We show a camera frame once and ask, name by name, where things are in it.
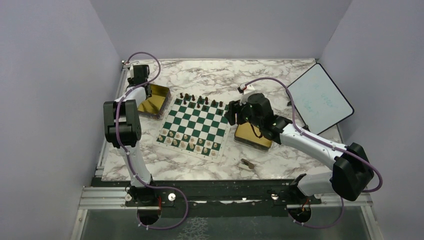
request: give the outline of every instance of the green and white chessboard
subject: green and white chessboard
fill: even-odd
[[[185,101],[179,94],[172,99],[153,144],[220,163],[230,131],[224,117],[228,106],[219,106],[219,101],[213,105],[212,99],[206,104],[197,96],[192,100],[191,95]]]

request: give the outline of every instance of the marble tabletop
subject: marble tabletop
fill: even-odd
[[[132,64],[149,64],[150,76],[158,71],[153,60],[137,60]],[[169,59],[160,61],[162,71],[155,84],[171,89],[174,96],[189,93],[229,102],[241,98],[237,87],[259,77],[274,77],[290,84],[315,64],[314,59]],[[278,83],[263,80],[254,87],[267,97],[274,113],[291,119],[292,108],[284,89]],[[317,174],[329,169],[319,161],[292,147],[272,144],[263,152],[234,141],[236,126],[232,126],[221,163],[178,153],[153,145],[162,120],[140,117],[142,137],[140,149],[147,169],[155,180],[247,180],[293,179],[300,174]],[[326,139],[341,142],[336,126],[321,134]],[[111,144],[106,146],[102,181],[130,179],[124,159]],[[239,167],[240,159],[255,165],[253,170]]]

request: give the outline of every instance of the white wall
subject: white wall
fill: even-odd
[[[68,239],[120,59],[88,0],[0,5],[0,239]]]
[[[91,0],[119,56],[319,58],[352,0]]]
[[[355,108],[344,139],[383,175],[372,199],[385,239],[424,236],[423,13],[422,0],[353,0],[320,60]]]

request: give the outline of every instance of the purple cable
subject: purple cable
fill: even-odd
[[[132,57],[134,57],[135,55],[137,55],[137,54],[146,54],[146,55],[149,55],[150,57],[152,57],[155,61],[156,61],[156,63],[157,63],[157,65],[158,65],[158,72],[157,72],[157,74],[156,74],[156,76],[154,76],[154,78],[152,78],[151,80],[149,80],[149,81],[147,81],[147,82],[144,82],[144,83],[142,83],[142,84],[139,84],[139,85],[137,85],[137,86],[135,86],[135,87],[133,87],[132,89],[130,89],[128,92],[126,92],[120,99],[119,99],[119,102],[118,102],[118,105],[116,106],[116,119],[119,119],[119,114],[120,114],[120,110],[121,110],[121,104],[122,104],[122,102],[124,101],[124,99],[127,97],[127,95],[128,94],[130,94],[132,91],[134,91],[135,89],[138,89],[138,88],[140,88],[140,87],[143,87],[144,85],[147,85],[147,84],[149,84],[149,83],[151,83],[151,82],[153,82],[155,79],[157,79],[158,77],[159,77],[159,74],[161,73],[161,64],[159,63],[159,60],[155,57],[155,56],[153,56],[152,54],[150,54],[150,53],[148,53],[148,52],[145,52],[145,51],[138,51],[138,52],[135,52],[135,53],[133,53],[131,56],[129,56],[129,58],[128,58],[128,60],[126,61],[126,63],[129,63],[130,62],[130,60],[131,60],[131,58]],[[116,121],[116,124],[115,124],[115,127],[116,127],[116,140],[117,140],[117,142],[118,142],[118,144],[119,144],[119,146],[125,151],[125,153],[127,154],[129,151],[128,151],[128,149],[122,144],[122,142],[121,142],[121,137],[120,137],[120,134],[119,134],[119,121]],[[173,228],[175,228],[175,227],[177,227],[177,226],[179,226],[180,224],[182,224],[185,220],[186,220],[186,218],[187,218],[187,215],[189,214],[189,201],[187,200],[187,197],[186,197],[186,195],[183,193],[183,191],[181,191],[180,189],[178,189],[178,188],[175,188],[175,187],[171,187],[171,186],[150,186],[150,185],[148,185],[147,183],[145,183],[140,177],[139,177],[139,175],[137,174],[137,172],[136,171],[134,171],[134,168],[133,168],[133,165],[131,164],[131,158],[130,158],[130,155],[129,154],[127,154],[126,155],[126,159],[127,159],[127,161],[128,161],[128,167],[129,167],[129,170],[131,171],[131,174],[133,175],[133,176],[135,176],[135,178],[141,183],[141,184],[143,184],[146,188],[150,188],[150,189],[171,189],[171,190],[174,190],[174,191],[177,191],[177,192],[179,192],[181,195],[182,195],[182,197],[184,198],[184,201],[185,201],[185,213],[184,213],[184,216],[182,217],[182,219],[178,222],[178,223],[176,223],[176,224],[174,224],[174,225],[171,225],[171,226],[167,226],[167,227],[155,227],[155,226],[151,226],[151,227],[148,227],[147,225],[144,225],[143,223],[141,223],[141,221],[140,221],[140,218],[139,218],[139,214],[137,213],[137,219],[138,219],[138,223],[139,223],[139,226],[143,226],[143,227],[146,227],[146,228],[150,228],[150,229],[155,229],[155,230],[168,230],[168,229],[173,229]]]
[[[292,118],[292,121],[293,121],[293,127],[299,132],[299,133],[302,133],[304,136],[306,136],[307,138],[309,138],[309,139],[311,139],[311,140],[313,140],[313,141],[315,141],[315,142],[317,142],[317,143],[319,143],[319,144],[321,144],[321,145],[324,145],[324,146],[326,146],[326,147],[328,147],[328,148],[332,148],[333,146],[331,145],[331,144],[329,144],[329,143],[326,143],[325,141],[322,141],[322,140],[320,140],[320,139],[318,139],[318,138],[316,138],[316,137],[314,137],[314,136],[312,136],[312,135],[309,135],[308,133],[306,133],[305,131],[302,131],[297,125],[296,125],[296,118],[295,118],[295,116],[296,116],[296,113],[295,113],[295,102],[293,101],[293,97],[292,97],[292,94],[290,93],[290,91],[289,91],[289,88],[283,83],[283,82],[281,82],[280,80],[278,80],[278,79],[276,79],[276,78],[274,78],[274,77],[260,77],[260,78],[257,78],[257,79],[255,79],[255,80],[252,80],[252,81],[249,81],[249,82],[247,82],[247,83],[245,83],[245,85],[246,86],[248,86],[248,85],[250,85],[250,84],[252,84],[252,83],[254,83],[254,82],[257,82],[257,81],[260,81],[260,80],[272,80],[272,81],[275,81],[275,82],[277,82],[277,83],[279,83],[284,89],[285,89],[285,91],[287,92],[287,95],[288,95],[288,97],[290,98],[290,101],[291,101],[291,107],[292,107],[292,114],[291,114],[291,118]],[[352,157],[354,157],[354,158],[356,158],[358,161],[360,161],[361,163],[363,163],[363,164],[365,164],[367,167],[369,167],[370,169],[372,169],[374,172],[375,172],[375,174],[377,175],[377,177],[378,177],[378,185],[377,185],[377,187],[375,187],[375,188],[373,188],[373,189],[369,189],[369,190],[364,190],[364,191],[362,191],[363,193],[373,193],[373,192],[375,192],[375,191],[377,191],[377,190],[379,190],[381,187],[382,187],[382,185],[383,185],[383,177],[382,177],[382,175],[380,174],[380,172],[373,166],[373,165],[371,165],[369,162],[367,162],[367,161],[365,161],[362,157],[360,157],[360,156],[358,156],[358,155],[356,155],[356,154],[353,154],[353,153],[351,153],[351,152],[349,152],[349,151],[347,151],[347,150],[345,150],[345,149],[342,149],[342,148],[339,148],[339,147],[335,147],[334,148],[335,150],[337,150],[337,151],[340,151],[340,152],[342,152],[342,153],[344,153],[344,154],[348,154],[348,155],[350,155],[350,156],[352,156]],[[344,207],[345,207],[345,203],[344,203],[344,201],[343,201],[343,198],[341,198],[341,213],[340,213],[340,215],[338,216],[338,218],[337,218],[337,220],[334,222],[334,223],[332,223],[332,224],[330,224],[330,225],[324,225],[324,226],[311,226],[311,225],[306,225],[306,224],[303,224],[303,226],[304,227],[307,227],[307,228],[312,228],[312,229],[326,229],[326,228],[330,228],[330,227],[332,227],[332,226],[334,226],[334,225],[336,225],[336,224],[338,224],[339,222],[340,222],[340,220],[342,219],[342,217],[343,217],[343,214],[345,213],[345,210],[344,210]]]

